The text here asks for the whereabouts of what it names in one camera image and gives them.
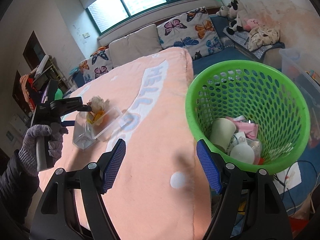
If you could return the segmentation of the left forearm black sleeve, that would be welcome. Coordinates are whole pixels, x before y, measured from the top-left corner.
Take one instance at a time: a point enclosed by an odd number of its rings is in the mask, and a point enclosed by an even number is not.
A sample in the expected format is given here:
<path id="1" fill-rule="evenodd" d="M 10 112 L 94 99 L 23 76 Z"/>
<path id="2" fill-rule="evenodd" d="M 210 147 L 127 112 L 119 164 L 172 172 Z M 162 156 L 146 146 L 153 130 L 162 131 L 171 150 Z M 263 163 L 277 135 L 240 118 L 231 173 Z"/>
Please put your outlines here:
<path id="1" fill-rule="evenodd" d="M 23 226 L 38 187 L 39 178 L 27 174 L 16 151 L 1 175 L 2 217 L 19 227 Z"/>

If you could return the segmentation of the left hand in grey glove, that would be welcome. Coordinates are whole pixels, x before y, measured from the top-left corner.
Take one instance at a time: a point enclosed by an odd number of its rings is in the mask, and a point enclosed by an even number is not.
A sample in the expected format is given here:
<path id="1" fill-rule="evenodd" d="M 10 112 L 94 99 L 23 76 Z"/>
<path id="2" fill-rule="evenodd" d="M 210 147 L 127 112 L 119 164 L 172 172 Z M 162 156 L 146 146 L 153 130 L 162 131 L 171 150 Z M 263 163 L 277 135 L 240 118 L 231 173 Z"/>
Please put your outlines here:
<path id="1" fill-rule="evenodd" d="M 18 159 L 29 176 L 36 177 L 40 171 L 54 167 L 62 156 L 65 134 L 68 129 L 59 124 L 34 125 L 27 130 Z"/>

